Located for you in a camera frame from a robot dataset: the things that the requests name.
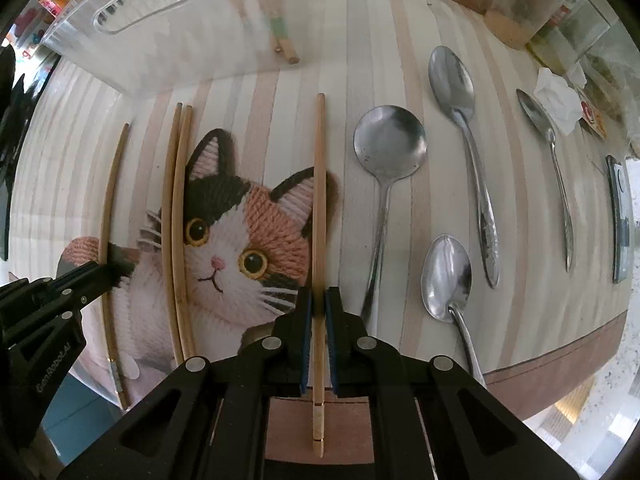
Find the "small slim steel spoon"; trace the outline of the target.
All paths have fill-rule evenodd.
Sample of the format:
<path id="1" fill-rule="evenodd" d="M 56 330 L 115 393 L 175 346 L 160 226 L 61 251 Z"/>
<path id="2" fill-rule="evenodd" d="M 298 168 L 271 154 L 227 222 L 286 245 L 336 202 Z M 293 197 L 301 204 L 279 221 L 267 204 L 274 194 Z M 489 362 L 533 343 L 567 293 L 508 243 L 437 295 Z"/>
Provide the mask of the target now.
<path id="1" fill-rule="evenodd" d="M 556 149 L 555 125 L 548 113 L 533 96 L 530 96 L 522 89 L 518 89 L 516 90 L 516 98 L 528 121 L 544 139 L 544 143 L 548 148 L 562 211 L 564 266 L 565 270 L 570 272 L 574 263 L 575 235 L 570 204 L 568 203 L 566 187 L 558 159 L 558 150 Z"/>

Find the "large oval steel spoon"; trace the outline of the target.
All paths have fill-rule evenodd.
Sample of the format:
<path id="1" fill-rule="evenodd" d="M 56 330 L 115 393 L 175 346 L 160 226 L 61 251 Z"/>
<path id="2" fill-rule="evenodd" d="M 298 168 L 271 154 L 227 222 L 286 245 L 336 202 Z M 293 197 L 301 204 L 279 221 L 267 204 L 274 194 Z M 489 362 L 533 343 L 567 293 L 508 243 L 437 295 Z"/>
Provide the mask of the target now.
<path id="1" fill-rule="evenodd" d="M 428 80 L 440 110 L 462 134 L 473 177 L 480 255 L 487 283 L 496 288 L 500 281 L 499 235 L 484 165 L 471 128 L 475 113 L 474 84 L 464 63 L 446 46 L 437 46 L 432 51 Z"/>

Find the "short steel spoon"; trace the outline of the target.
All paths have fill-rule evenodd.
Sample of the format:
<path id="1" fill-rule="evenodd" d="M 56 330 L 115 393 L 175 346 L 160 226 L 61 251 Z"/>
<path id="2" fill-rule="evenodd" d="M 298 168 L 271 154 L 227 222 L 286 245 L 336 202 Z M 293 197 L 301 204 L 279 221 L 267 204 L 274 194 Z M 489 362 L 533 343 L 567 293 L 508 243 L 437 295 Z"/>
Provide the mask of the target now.
<path id="1" fill-rule="evenodd" d="M 466 249 L 452 235 L 442 234 L 432 241 L 422 266 L 420 287 L 428 314 L 434 320 L 456 326 L 470 374 L 485 387 L 480 361 L 463 316 L 472 287 L 471 261 Z"/>

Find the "wooden chopstick pair outer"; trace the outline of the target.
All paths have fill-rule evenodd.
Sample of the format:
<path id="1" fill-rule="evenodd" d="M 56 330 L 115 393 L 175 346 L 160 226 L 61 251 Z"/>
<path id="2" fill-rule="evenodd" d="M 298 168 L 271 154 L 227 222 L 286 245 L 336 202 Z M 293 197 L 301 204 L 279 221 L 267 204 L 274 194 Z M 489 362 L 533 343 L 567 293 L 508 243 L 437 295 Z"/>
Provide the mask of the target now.
<path id="1" fill-rule="evenodd" d="M 162 270 L 165 285 L 166 310 L 171 339 L 172 354 L 175 364 L 183 361 L 180 335 L 178 329 L 177 311 L 175 305 L 174 277 L 172 276 L 172 250 L 171 250 L 171 211 L 172 193 L 174 192 L 174 179 L 178 143 L 180 136 L 182 104 L 178 102 L 175 107 L 169 133 L 168 147 L 165 159 L 165 174 L 163 180 L 162 210 L 160 211 L 160 237 L 162 238 Z"/>

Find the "small red white packet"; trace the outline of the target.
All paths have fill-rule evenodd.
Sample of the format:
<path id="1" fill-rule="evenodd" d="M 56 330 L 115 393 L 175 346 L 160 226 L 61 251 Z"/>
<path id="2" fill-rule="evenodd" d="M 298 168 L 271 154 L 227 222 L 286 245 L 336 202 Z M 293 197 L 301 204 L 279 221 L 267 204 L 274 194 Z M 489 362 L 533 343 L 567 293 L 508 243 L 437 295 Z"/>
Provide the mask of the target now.
<path id="1" fill-rule="evenodd" d="M 606 140 L 608 138 L 608 132 L 606 131 L 600 110 L 591 103 L 588 96 L 586 96 L 582 90 L 577 90 L 577 93 L 580 99 L 580 105 L 582 106 L 582 121 L 600 139 Z"/>

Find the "round bowl steel spoon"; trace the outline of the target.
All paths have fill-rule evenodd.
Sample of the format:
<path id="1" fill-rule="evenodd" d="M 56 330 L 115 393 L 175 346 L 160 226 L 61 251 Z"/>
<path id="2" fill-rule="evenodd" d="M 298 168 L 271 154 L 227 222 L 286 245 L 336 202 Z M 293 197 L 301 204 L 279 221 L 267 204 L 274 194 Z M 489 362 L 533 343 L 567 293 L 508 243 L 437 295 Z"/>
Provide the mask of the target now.
<path id="1" fill-rule="evenodd" d="M 395 182 L 411 177 L 427 154 L 426 132 L 411 112 L 396 105 L 381 105 L 364 114 L 354 131 L 355 155 L 361 167 L 378 181 L 378 215 L 372 259 L 360 316 L 368 332 L 378 331 L 378 307 L 383 271 L 390 191 Z"/>

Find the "clear plastic utensil tray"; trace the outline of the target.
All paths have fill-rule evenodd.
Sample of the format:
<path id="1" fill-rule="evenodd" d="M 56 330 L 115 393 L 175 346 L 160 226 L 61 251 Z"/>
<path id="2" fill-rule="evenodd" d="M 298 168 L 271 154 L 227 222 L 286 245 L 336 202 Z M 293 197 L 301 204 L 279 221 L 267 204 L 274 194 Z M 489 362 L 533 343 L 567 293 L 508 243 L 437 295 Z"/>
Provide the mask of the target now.
<path id="1" fill-rule="evenodd" d="M 300 57 L 306 0 L 282 4 Z M 291 65 L 273 51 L 258 0 L 70 0 L 43 42 L 132 98 Z"/>

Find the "clear jar brown lid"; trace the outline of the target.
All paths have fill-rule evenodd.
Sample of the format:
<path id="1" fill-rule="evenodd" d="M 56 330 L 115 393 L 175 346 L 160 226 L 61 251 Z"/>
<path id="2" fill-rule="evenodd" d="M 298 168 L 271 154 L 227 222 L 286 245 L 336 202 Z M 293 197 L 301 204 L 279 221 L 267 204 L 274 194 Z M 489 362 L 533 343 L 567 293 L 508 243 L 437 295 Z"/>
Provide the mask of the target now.
<path id="1" fill-rule="evenodd" d="M 563 0 L 494 0 L 484 14 L 484 23 L 507 47 L 522 50 L 562 3 Z"/>

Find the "striped cat table mat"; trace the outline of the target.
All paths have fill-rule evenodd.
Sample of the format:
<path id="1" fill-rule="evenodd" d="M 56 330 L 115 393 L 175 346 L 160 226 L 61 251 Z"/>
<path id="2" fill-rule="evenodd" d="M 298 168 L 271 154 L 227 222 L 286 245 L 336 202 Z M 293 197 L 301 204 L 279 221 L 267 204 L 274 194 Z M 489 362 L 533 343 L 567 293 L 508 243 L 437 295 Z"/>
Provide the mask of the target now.
<path id="1" fill-rule="evenodd" d="M 306 0 L 297 64 L 211 79 L 132 98 L 66 60 L 37 80 L 12 44 L 1 46 L 1 255 L 15 281 L 57 278 L 99 263 L 103 202 L 122 126 L 130 125 L 114 194 L 108 256 L 131 270 L 111 290 L 118 364 L 128 415 L 143 411 L 170 375 L 239 364 L 311 290 L 316 99 L 326 95 L 326 284 L 360 318 L 378 215 L 378 181 L 355 155 L 354 131 L 372 108 L 396 105 L 422 122 L 427 154 L 390 191 L 376 340 L 390 401 L 390 442 L 404 479 L 579 478 L 601 436 L 588 416 L 610 384 L 613 360 L 634 330 L 631 274 L 613 283 L 608 154 L 624 164 L 625 124 L 603 116 L 608 138 L 580 121 L 556 149 L 573 218 L 572 270 L 564 266 L 562 211 L 547 145 L 516 90 L 534 96 L 538 70 L 563 52 L 564 32 L 582 58 L 613 53 L 632 74 L 638 50 L 623 26 L 598 32 L 596 9 L 563 0 L 522 50 L 486 27 L 494 0 Z M 428 61 L 446 46 L 475 90 L 471 122 L 499 235 L 500 281 L 486 280 L 473 177 L 462 134 L 437 105 Z M 176 365 L 162 270 L 163 180 L 176 104 L 193 107 L 186 150 L 184 265 L 195 353 Z M 456 326 L 434 320 L 421 298 L 432 241 L 450 234 L 466 249 L 472 287 L 463 316 L 486 386 L 470 374 Z M 96 332 L 100 303 L 81 310 L 88 337 L 67 375 L 119 409 Z M 358 464 L 373 458 L 369 401 L 333 391 L 326 334 L 324 455 L 312 444 L 314 307 L 309 375 L 299 398 L 270 400 L 270 460 Z M 241 426 L 235 388 L 215 382 L 202 399 L 215 474 L 236 471 Z"/>

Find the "blue smartphone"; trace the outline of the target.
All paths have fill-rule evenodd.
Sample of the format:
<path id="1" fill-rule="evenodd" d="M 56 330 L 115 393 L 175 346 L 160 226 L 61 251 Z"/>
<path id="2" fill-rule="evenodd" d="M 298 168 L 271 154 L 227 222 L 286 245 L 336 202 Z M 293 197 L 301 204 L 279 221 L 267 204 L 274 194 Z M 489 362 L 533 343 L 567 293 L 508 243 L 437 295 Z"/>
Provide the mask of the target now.
<path id="1" fill-rule="evenodd" d="M 632 203 L 624 165 L 613 155 L 605 159 L 613 218 L 613 283 L 620 284 L 631 274 Z"/>

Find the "green tipped chopstick in tray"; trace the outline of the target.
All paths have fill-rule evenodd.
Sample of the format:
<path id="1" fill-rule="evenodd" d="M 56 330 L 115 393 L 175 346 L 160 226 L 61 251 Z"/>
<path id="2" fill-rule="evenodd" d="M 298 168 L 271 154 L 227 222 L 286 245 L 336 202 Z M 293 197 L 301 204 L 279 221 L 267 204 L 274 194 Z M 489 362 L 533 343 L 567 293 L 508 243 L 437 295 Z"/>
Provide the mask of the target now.
<path id="1" fill-rule="evenodd" d="M 299 56 L 288 36 L 282 0 L 258 0 L 258 3 L 267 20 L 273 51 L 280 54 L 288 64 L 297 64 Z"/>

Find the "crumpled white tissue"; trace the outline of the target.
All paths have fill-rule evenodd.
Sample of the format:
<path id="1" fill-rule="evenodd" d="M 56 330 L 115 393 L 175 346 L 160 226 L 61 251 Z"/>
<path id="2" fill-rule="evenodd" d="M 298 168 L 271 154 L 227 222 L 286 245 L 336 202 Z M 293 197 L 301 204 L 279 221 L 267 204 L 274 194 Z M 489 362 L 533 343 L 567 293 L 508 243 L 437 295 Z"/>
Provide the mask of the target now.
<path id="1" fill-rule="evenodd" d="M 575 130 L 582 118 L 582 101 L 564 78 L 556 76 L 547 67 L 541 67 L 534 96 L 563 136 Z"/>

